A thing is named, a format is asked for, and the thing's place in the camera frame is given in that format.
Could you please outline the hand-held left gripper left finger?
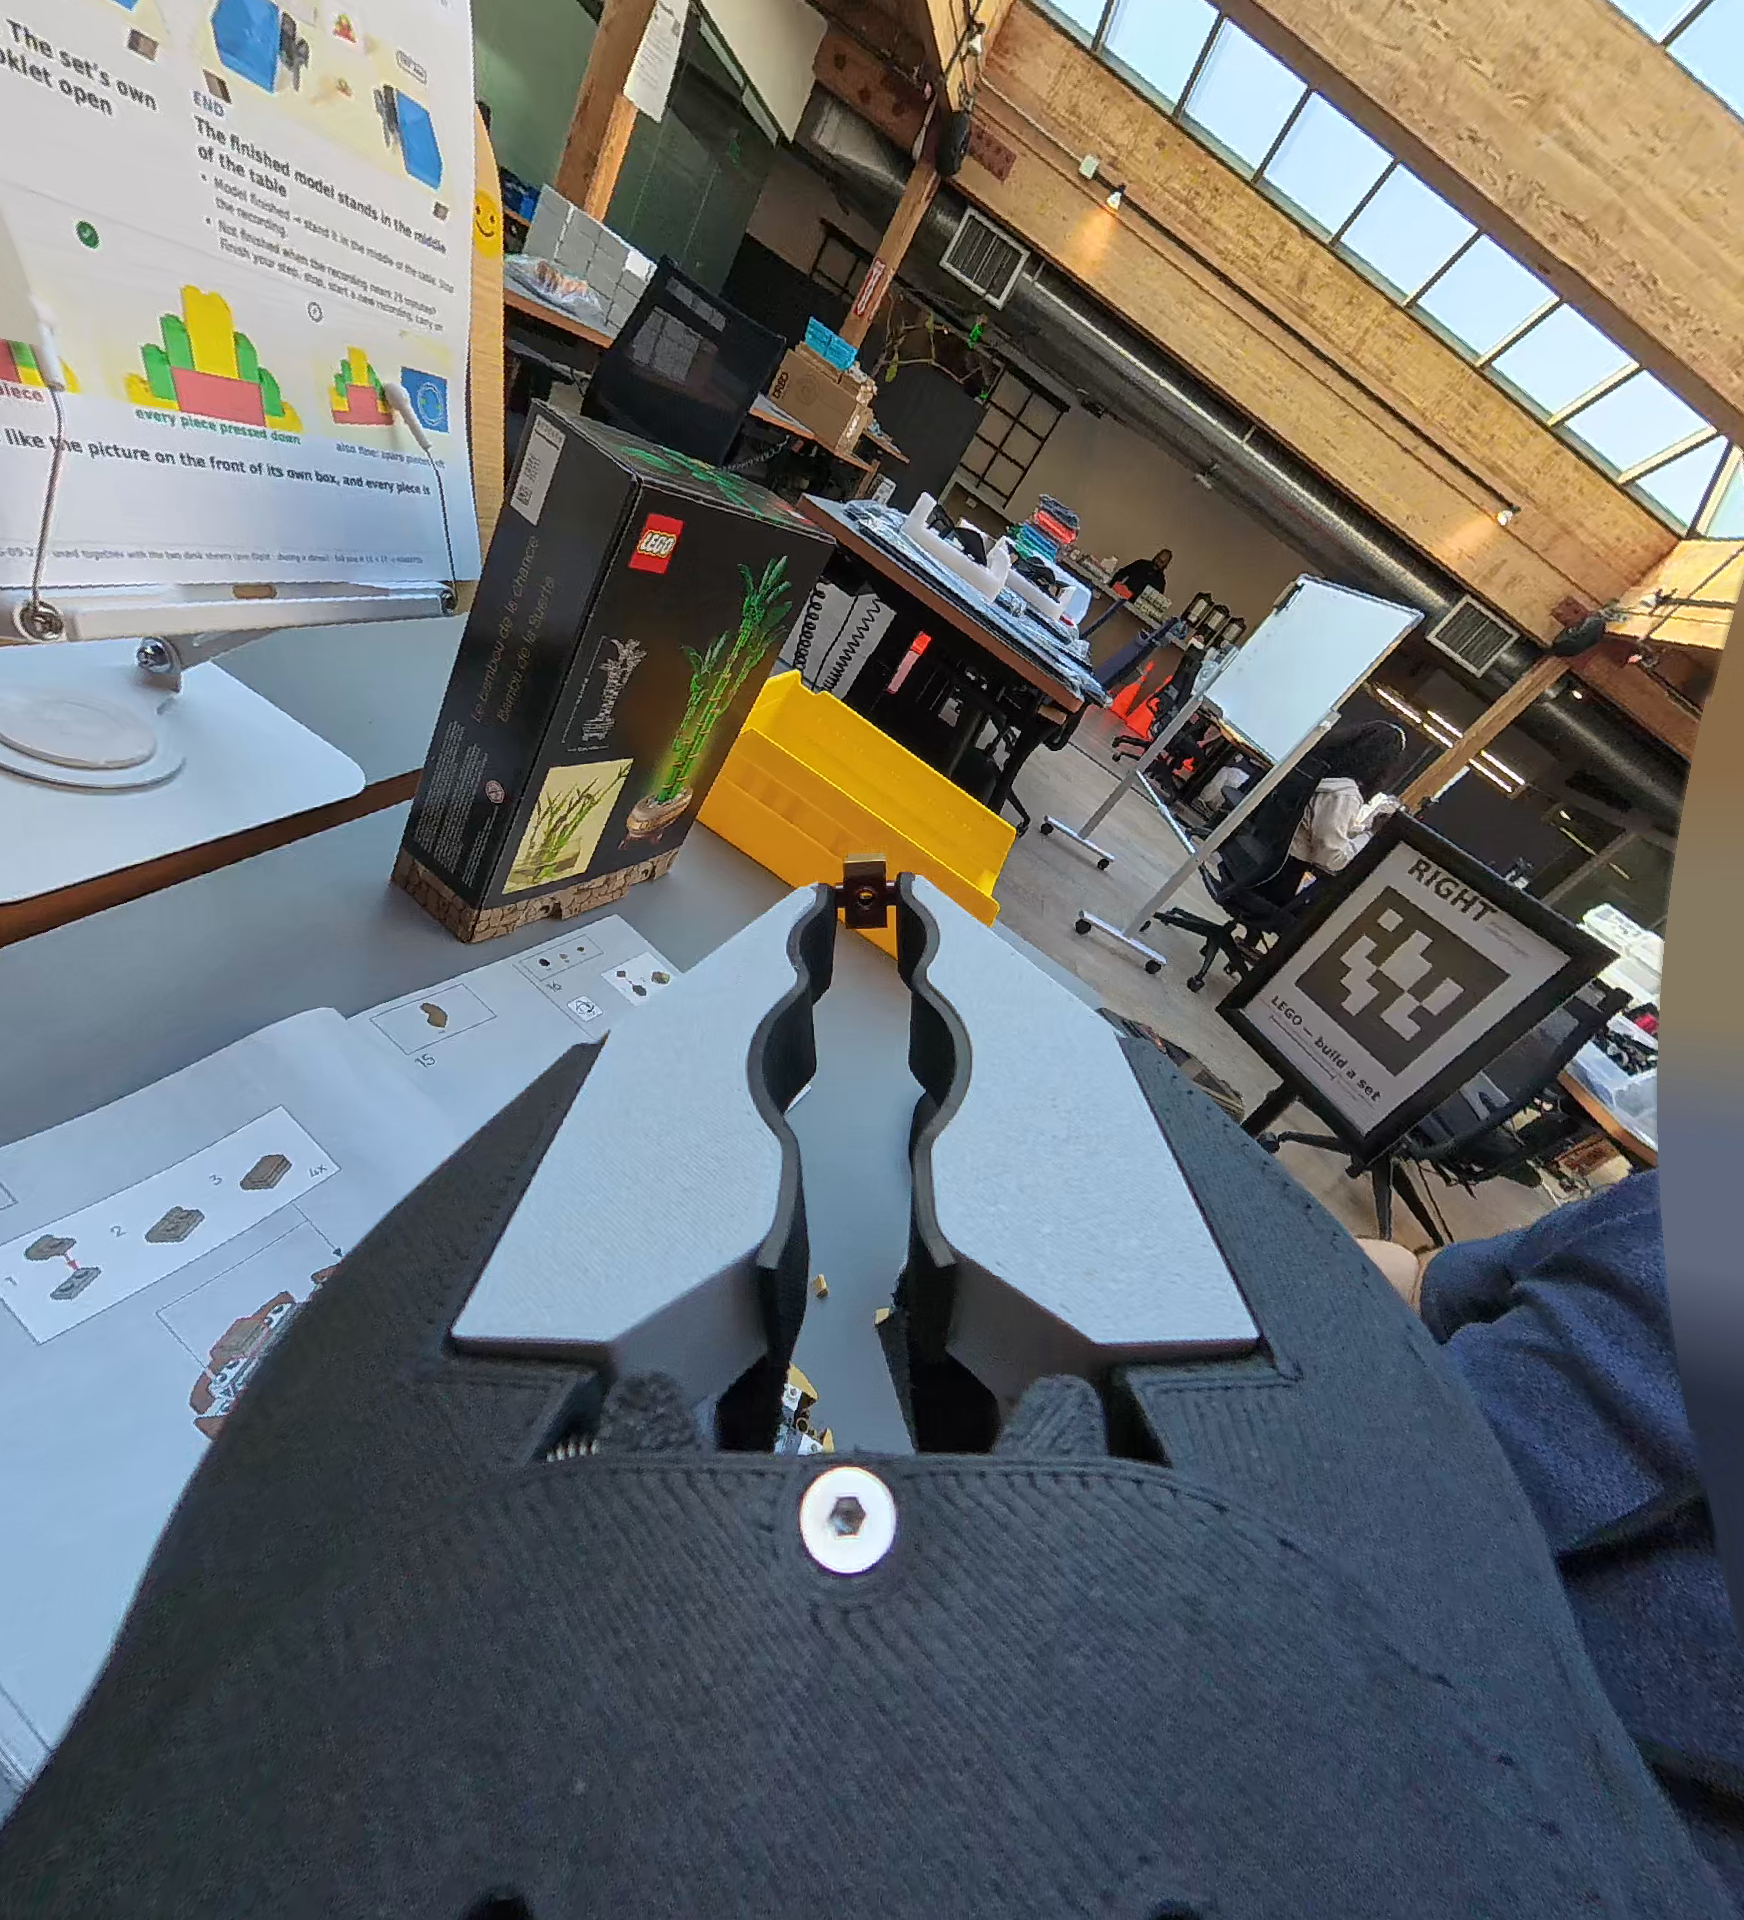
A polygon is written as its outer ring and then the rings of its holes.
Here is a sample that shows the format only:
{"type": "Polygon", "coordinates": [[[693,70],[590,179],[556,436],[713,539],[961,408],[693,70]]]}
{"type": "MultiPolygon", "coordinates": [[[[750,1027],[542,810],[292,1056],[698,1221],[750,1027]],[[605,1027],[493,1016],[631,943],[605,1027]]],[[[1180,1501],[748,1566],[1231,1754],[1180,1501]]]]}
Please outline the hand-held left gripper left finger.
{"type": "Polygon", "coordinates": [[[452,1342],[607,1385],[665,1377],[727,1448],[770,1448],[811,1284],[801,1150],[836,890],[745,924],[619,1020],[488,1254],[452,1342]]]}

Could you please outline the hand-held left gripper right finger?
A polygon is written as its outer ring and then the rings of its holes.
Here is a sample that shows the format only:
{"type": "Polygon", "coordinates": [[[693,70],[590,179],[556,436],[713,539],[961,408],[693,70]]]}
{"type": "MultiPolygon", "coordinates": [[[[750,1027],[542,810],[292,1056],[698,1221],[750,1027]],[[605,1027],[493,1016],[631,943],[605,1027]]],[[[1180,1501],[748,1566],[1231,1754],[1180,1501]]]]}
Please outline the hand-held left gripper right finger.
{"type": "Polygon", "coordinates": [[[910,1228],[892,1377],[919,1453],[987,1453],[1029,1386],[1231,1362],[1259,1325],[1116,1027],[922,876],[910,1228]]]}

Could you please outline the black lego set box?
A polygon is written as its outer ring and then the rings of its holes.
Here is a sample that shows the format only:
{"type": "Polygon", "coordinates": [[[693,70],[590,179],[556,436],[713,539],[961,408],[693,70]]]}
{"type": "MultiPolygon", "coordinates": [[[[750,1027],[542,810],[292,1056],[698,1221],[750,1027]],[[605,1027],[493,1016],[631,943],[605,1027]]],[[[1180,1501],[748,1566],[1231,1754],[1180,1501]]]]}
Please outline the black lego set box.
{"type": "Polygon", "coordinates": [[[759,484],[536,402],[393,886],[479,945],[663,878],[834,544],[759,484]]]}

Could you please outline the black swivel office chair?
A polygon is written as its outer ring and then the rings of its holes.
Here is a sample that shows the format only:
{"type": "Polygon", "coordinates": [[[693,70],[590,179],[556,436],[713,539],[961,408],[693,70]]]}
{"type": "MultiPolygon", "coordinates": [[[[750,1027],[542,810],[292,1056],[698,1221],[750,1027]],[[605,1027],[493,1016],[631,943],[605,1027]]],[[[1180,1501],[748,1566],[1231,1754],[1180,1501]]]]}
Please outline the black swivel office chair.
{"type": "Polygon", "coordinates": [[[1152,916],[1160,926],[1202,941],[1187,991],[1203,988],[1213,963],[1243,973],[1292,924],[1296,885],[1284,893],[1277,876],[1292,863],[1292,841],[1318,781],[1316,774],[1292,774],[1250,812],[1240,808],[1230,818],[1243,821],[1240,830],[1197,867],[1177,904],[1152,916]]]}

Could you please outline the yellow plastic bin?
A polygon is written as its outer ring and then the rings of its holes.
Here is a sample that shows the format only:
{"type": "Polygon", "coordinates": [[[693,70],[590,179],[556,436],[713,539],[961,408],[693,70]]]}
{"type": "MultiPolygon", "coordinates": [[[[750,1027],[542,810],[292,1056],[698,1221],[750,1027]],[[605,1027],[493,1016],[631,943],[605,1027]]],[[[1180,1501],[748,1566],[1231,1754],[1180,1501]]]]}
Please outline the yellow plastic bin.
{"type": "Polygon", "coordinates": [[[793,673],[765,681],[698,821],[790,886],[877,856],[985,926],[1017,841],[1002,815],[793,673]]]}

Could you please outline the person in blue shirt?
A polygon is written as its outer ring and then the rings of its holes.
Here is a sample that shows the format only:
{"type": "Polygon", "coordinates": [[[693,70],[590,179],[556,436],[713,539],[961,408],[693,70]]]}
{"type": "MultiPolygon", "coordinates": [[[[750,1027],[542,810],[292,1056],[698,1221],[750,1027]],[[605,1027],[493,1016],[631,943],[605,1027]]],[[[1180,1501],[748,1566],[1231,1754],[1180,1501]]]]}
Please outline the person in blue shirt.
{"type": "Polygon", "coordinates": [[[1659,1181],[1402,1254],[1495,1430],[1621,1726],[1744,1916],[1744,1648],[1676,1362],[1659,1181]]]}

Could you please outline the white rolling whiteboard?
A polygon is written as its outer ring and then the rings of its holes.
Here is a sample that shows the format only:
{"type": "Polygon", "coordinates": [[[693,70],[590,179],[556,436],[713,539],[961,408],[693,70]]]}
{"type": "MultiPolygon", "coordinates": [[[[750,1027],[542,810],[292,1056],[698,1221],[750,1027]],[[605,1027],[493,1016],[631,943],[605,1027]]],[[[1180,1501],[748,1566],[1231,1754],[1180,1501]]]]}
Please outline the white rolling whiteboard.
{"type": "Polygon", "coordinates": [[[1146,751],[1083,828],[1050,818],[1040,821],[1040,835],[1061,835],[1091,851],[1099,867],[1108,867],[1112,853],[1093,833],[1121,799],[1139,796],[1185,851],[1167,881],[1127,923],[1115,924],[1081,910],[1076,937],[1125,948],[1146,963],[1148,973],[1160,973],[1166,959],[1144,943],[1142,929],[1160,919],[1196,876],[1217,866],[1219,850],[1331,732],[1343,701],[1423,618],[1421,609],[1302,577],[1221,669],[1205,675],[1193,698],[1152,733],[1146,751]],[[1266,765],[1262,781],[1199,839],[1175,823],[1170,803],[1148,783],[1148,772],[1193,722],[1212,724],[1225,746],[1266,765]]]}

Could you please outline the white air vent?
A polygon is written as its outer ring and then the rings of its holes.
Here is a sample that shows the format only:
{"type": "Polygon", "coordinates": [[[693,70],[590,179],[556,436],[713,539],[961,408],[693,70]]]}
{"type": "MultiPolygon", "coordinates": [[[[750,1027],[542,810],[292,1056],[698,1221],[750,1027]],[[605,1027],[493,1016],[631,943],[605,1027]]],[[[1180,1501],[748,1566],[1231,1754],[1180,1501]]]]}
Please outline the white air vent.
{"type": "Polygon", "coordinates": [[[939,255],[939,270],[963,291],[1000,313],[1029,270],[1030,249],[979,209],[965,205],[939,255]]]}
{"type": "Polygon", "coordinates": [[[1467,678],[1482,681],[1521,635],[1482,603],[1460,594],[1430,618],[1424,640],[1467,678]]]}

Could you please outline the brown cardboard box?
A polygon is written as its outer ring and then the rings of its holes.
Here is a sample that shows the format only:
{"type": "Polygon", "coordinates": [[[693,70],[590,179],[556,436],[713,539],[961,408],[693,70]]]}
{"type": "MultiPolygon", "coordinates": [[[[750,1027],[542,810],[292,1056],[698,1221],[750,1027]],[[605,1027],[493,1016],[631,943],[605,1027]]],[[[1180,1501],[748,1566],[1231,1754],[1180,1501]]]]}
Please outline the brown cardboard box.
{"type": "Polygon", "coordinates": [[[874,426],[876,382],[798,343],[774,374],[768,399],[807,429],[816,444],[845,456],[874,426]]]}

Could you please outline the black mesh office chair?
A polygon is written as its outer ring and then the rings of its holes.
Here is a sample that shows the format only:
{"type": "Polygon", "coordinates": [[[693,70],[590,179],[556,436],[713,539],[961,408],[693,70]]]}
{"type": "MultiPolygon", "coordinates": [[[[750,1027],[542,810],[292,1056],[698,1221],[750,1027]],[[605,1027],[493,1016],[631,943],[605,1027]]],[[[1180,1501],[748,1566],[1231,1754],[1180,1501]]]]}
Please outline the black mesh office chair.
{"type": "Polygon", "coordinates": [[[781,333],[663,255],[598,359],[580,417],[724,469],[785,351],[781,333]]]}

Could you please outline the wooden desk with boxes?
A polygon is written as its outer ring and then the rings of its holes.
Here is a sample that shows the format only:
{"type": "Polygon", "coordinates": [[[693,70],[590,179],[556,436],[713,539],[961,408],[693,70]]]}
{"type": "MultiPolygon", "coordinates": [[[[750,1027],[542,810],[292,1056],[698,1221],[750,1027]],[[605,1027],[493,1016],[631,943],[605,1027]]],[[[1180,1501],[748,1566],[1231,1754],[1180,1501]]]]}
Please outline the wooden desk with boxes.
{"type": "MultiPolygon", "coordinates": [[[[532,319],[534,324],[544,324],[560,331],[563,336],[570,337],[572,341],[579,341],[596,351],[603,351],[612,343],[612,336],[609,331],[595,327],[590,324],[585,324],[576,319],[572,313],[536,297],[534,293],[516,286],[510,277],[503,276],[501,287],[503,287],[503,303],[507,312],[532,319]]],[[[750,408],[750,420],[759,422],[764,426],[772,426],[791,436],[798,442],[805,442],[810,446],[820,448],[822,452],[831,452],[831,448],[828,448],[805,422],[785,415],[765,396],[759,396],[753,399],[750,408]]],[[[909,464],[909,456],[902,452],[902,448],[874,426],[866,429],[859,435],[859,442],[869,446],[874,451],[874,456],[880,460],[888,460],[900,466],[909,464]]]]}

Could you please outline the stack of grey boxes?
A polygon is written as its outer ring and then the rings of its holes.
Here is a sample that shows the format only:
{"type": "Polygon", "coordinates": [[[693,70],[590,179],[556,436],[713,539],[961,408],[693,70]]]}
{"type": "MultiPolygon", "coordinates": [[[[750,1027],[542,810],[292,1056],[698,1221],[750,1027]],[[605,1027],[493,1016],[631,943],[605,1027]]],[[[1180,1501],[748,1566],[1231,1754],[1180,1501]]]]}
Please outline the stack of grey boxes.
{"type": "Polygon", "coordinates": [[[510,261],[547,301],[570,306],[590,300],[609,317],[629,312],[644,296],[655,267],[653,260],[552,186],[540,188],[523,252],[510,261]]]}

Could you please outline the printed task instruction sheet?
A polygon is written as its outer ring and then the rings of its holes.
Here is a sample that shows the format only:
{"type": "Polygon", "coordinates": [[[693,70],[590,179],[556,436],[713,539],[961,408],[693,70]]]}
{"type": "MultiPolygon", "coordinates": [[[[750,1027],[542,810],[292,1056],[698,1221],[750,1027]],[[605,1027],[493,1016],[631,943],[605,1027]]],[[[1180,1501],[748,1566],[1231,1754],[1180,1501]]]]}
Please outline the printed task instruction sheet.
{"type": "Polygon", "coordinates": [[[479,567],[471,9],[0,2],[0,588],[479,567]]]}

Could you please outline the white paper notice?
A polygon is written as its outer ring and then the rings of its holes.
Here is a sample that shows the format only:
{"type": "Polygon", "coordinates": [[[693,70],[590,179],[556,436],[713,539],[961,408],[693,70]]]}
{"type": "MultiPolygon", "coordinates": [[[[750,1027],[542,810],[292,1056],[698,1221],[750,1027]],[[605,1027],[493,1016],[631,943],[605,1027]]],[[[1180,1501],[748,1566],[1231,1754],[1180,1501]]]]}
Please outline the white paper notice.
{"type": "Polygon", "coordinates": [[[692,20],[692,2],[650,2],[644,30],[622,83],[622,97],[635,113],[661,121],[692,20]]]}

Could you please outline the grey ventilation duct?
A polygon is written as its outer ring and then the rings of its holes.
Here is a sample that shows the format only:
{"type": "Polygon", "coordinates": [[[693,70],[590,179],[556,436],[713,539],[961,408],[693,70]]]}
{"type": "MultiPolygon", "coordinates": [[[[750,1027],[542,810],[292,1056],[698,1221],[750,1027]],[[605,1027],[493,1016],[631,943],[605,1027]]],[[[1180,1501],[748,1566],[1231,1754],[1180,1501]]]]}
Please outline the grey ventilation duct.
{"type": "MultiPolygon", "coordinates": [[[[898,205],[910,157],[858,113],[826,92],[813,97],[816,117],[795,134],[795,151],[826,177],[836,193],[867,221],[898,205]]],[[[958,296],[942,257],[965,215],[972,211],[957,190],[939,190],[905,265],[929,290],[958,296]]],[[[1017,276],[1002,308],[987,308],[992,330],[1020,348],[1037,368],[1057,374],[1081,396],[1103,404],[1149,442],[1217,477],[1254,517],[1316,559],[1348,567],[1358,584],[1413,603],[1428,621],[1477,601],[1508,642],[1486,684],[1505,684],[1514,669],[1536,661],[1539,647],[1496,601],[1471,588],[1444,565],[1354,505],[1329,477],[1300,460],[1273,435],[1221,397],[1196,371],[1161,354],[1133,326],[1061,270],[1030,261],[1017,276]]],[[[1639,724],[1602,696],[1560,694],[1539,699],[1531,724],[1540,746],[1577,748],[1614,792],[1666,832],[1676,833],[1688,767],[1671,748],[1649,742],[1639,724]]]]}

